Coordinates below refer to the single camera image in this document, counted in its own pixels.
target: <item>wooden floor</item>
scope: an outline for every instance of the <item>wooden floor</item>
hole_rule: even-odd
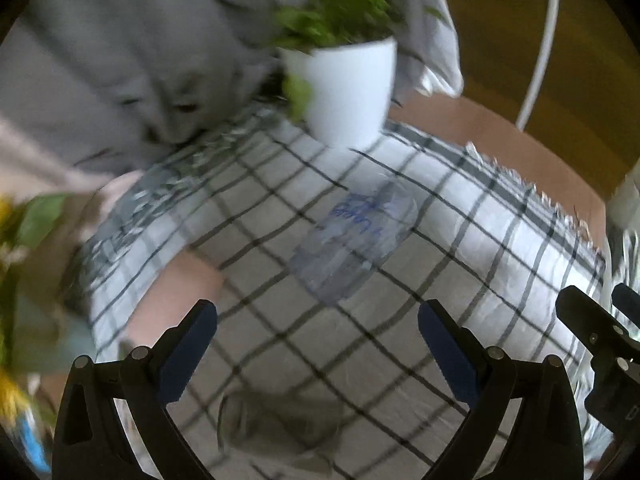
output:
[[[515,121],[533,73],[546,0],[448,0],[465,95]],[[640,54],[604,0],[561,0],[527,131],[603,198],[640,158]]]

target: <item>white cable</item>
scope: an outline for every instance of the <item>white cable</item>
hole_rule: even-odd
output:
[[[542,86],[542,81],[545,78],[546,66],[549,63],[551,48],[554,44],[554,34],[556,33],[559,7],[560,0],[548,0],[546,7],[545,31],[542,35],[542,44],[540,44],[540,52],[538,53],[536,68],[533,71],[533,77],[531,78],[531,83],[529,83],[527,95],[524,98],[522,108],[520,109],[518,119],[516,120],[516,127],[519,130],[524,130],[524,127],[527,125],[533,107],[536,104],[538,93]]]

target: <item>blue gripper pad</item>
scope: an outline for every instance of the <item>blue gripper pad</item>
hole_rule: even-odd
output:
[[[640,296],[624,283],[619,283],[613,289],[611,302],[629,321],[640,327]]]
[[[473,409],[481,393],[478,372],[456,341],[454,334],[460,327],[439,302],[429,300],[418,311],[418,330],[453,395]]]
[[[175,335],[179,337],[182,334],[182,337],[175,342],[172,341],[173,337],[167,338],[167,342],[173,342],[175,346],[158,370],[158,401],[163,406],[180,399],[217,328],[218,313],[215,305],[210,301],[200,300],[180,325],[165,332],[165,335],[169,335],[171,331],[175,331]]]

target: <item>screw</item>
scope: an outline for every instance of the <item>screw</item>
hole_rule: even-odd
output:
[[[149,355],[149,348],[147,346],[138,346],[131,351],[131,357],[136,361],[140,361]]]
[[[498,348],[497,346],[489,346],[486,352],[489,354],[491,359],[495,359],[497,361],[504,357],[504,351],[502,348]]]
[[[81,355],[74,361],[74,366],[76,368],[84,368],[89,364],[89,358],[86,355]]]
[[[559,368],[562,366],[562,359],[560,359],[557,355],[550,355],[548,358],[549,364]]]

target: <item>checkered tablecloth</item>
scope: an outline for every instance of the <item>checkered tablecloth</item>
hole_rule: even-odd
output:
[[[380,173],[414,194],[415,227],[352,298],[324,306],[287,261],[350,187]],[[151,169],[82,248],[70,302],[90,316],[98,360],[118,357],[136,303],[185,246],[227,279],[218,332],[169,411],[218,480],[287,475],[218,450],[220,400],[239,388],[343,402],[337,478],[420,479],[466,413],[420,337],[420,302],[437,298],[512,358],[554,353],[574,377],[584,347],[554,301],[567,285],[597,299],[604,270],[571,219],[472,148],[389,123],[364,152],[331,150],[261,103]]]

